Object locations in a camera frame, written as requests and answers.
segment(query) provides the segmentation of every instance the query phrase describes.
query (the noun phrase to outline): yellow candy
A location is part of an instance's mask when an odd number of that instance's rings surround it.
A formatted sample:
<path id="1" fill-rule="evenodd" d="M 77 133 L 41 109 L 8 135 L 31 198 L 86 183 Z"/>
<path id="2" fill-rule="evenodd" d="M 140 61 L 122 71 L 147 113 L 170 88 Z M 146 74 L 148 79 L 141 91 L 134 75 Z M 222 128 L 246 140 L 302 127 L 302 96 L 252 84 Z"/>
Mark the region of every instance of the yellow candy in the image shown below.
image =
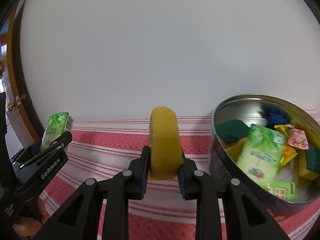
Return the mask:
<path id="1" fill-rule="evenodd" d="M 286 165 L 297 155 L 298 155 L 298 153 L 296 152 L 296 150 L 294 148 L 286 145 L 283 149 L 283 156 L 280 160 L 280 165 L 281 166 Z"/>
<path id="2" fill-rule="evenodd" d="M 275 125 L 276 131 L 282 133 L 286 139 L 289 139 L 289 128 L 294 128 L 291 124 L 279 124 Z"/>

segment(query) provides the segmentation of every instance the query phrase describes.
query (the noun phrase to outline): stainless steel bowl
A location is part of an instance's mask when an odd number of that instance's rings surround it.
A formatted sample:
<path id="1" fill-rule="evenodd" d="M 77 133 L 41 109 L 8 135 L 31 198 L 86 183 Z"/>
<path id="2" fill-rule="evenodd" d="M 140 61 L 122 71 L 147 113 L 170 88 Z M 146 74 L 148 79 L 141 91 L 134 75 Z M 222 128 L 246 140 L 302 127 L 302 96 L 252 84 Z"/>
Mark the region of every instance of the stainless steel bowl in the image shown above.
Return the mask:
<path id="1" fill-rule="evenodd" d="M 252 181 L 229 157 L 217 138 L 215 126 L 232 120 L 242 120 L 248 126 L 255 123 L 265 126 L 270 112 L 286 112 L 290 120 L 297 121 L 320 138 L 320 126 L 317 122 L 301 108 L 285 100 L 265 95 L 246 94 L 231 97 L 223 101 L 212 115 L 212 142 L 210 149 L 210 172 L 217 179 L 230 180 L 240 179 L 274 214 L 276 220 L 281 221 L 299 212 L 320 196 L 317 181 L 308 184 L 298 176 L 298 158 L 282 168 L 276 179 L 293 181 L 296 183 L 295 202 L 282 200 L 268 191 L 262 189 Z"/>

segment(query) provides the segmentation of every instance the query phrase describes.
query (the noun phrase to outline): green package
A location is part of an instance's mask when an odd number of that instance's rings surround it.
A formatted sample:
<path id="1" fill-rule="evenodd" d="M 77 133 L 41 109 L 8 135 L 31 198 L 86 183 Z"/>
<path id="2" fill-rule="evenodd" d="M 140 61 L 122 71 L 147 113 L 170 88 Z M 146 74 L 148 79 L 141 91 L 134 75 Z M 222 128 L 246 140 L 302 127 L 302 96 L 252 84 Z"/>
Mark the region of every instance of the green package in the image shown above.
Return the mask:
<path id="1" fill-rule="evenodd" d="M 72 125 L 73 118 L 68 112 L 61 112 L 51 115 L 44 130 L 40 150 L 43 151 L 47 149 L 50 144 L 65 131 L 71 132 Z"/>
<path id="2" fill-rule="evenodd" d="M 254 182 L 269 191 L 278 172 L 284 143 L 283 134 L 252 124 L 237 165 Z"/>
<path id="3" fill-rule="evenodd" d="M 278 198 L 291 202 L 294 201 L 295 191 L 295 183 L 281 180 L 274 180 L 269 190 L 270 193 Z"/>

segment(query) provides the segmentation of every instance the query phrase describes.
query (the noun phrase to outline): finger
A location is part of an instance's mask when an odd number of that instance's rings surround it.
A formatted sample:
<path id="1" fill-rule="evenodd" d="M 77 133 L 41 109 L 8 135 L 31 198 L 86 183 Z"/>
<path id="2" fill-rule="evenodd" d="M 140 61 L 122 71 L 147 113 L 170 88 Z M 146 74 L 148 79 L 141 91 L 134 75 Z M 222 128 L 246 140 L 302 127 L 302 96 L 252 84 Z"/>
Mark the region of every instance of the finger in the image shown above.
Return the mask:
<path id="1" fill-rule="evenodd" d="M 41 223 L 33 218 L 20 217 L 12 227 L 19 236 L 32 236 L 41 226 Z"/>
<path id="2" fill-rule="evenodd" d="M 37 199 L 37 206 L 38 206 L 39 213 L 45 216 L 47 214 L 47 211 L 45 209 L 44 201 L 41 198 Z"/>
<path id="3" fill-rule="evenodd" d="M 47 222 L 47 220 L 50 218 L 50 215 L 49 213 L 47 212 L 43 217 L 42 217 L 42 220 L 41 220 L 41 223 L 44 224 L 45 222 Z"/>

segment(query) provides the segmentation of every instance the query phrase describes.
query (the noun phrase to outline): striped tablecloth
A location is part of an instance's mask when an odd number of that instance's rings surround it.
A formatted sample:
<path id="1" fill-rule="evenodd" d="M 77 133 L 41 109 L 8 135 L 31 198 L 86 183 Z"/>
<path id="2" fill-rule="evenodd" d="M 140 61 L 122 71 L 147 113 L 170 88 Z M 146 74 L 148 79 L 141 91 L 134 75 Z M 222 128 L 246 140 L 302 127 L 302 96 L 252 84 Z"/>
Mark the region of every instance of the striped tablecloth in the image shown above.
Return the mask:
<path id="1" fill-rule="evenodd" d="M 320 122 L 316 111 L 308 113 Z M 187 158 L 198 169 L 208 171 L 211 116 L 178 117 L 180 138 Z M 49 214 L 87 178 L 105 180 L 125 170 L 139 158 L 149 140 L 149 119 L 75 122 L 73 141 L 68 146 L 69 161 L 41 195 Z M 307 234 L 320 213 L 320 199 L 295 216 L 280 222 L 291 239 Z M 226 239 L 223 208 L 220 203 L 222 234 Z M 102 218 L 98 239 L 102 234 Z M 196 202 L 182 199 L 177 179 L 148 181 L 142 201 L 129 201 L 129 237 L 131 240 L 189 240 L 195 237 Z"/>

